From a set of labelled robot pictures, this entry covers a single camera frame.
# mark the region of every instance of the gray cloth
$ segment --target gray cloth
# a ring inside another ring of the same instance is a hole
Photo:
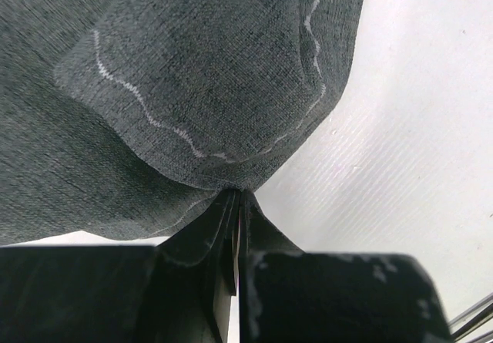
[[[362,0],[0,0],[0,244],[172,234],[335,107]]]

